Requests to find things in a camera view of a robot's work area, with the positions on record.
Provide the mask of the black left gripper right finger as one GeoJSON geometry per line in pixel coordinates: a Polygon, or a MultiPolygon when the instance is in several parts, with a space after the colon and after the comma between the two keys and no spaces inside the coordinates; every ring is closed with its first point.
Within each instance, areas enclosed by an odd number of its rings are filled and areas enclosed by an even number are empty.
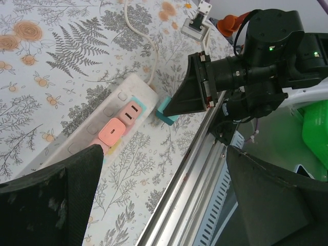
{"type": "Polygon", "coordinates": [[[228,146],[237,206],[216,245],[327,245],[327,182],[228,146]]]}

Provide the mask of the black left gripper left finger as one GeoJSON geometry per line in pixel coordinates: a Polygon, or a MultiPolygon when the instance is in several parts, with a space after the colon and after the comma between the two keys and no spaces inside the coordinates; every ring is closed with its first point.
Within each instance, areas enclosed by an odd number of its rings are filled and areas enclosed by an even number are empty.
{"type": "Polygon", "coordinates": [[[102,166],[92,145],[1,184],[1,245],[82,245],[102,166]]]}

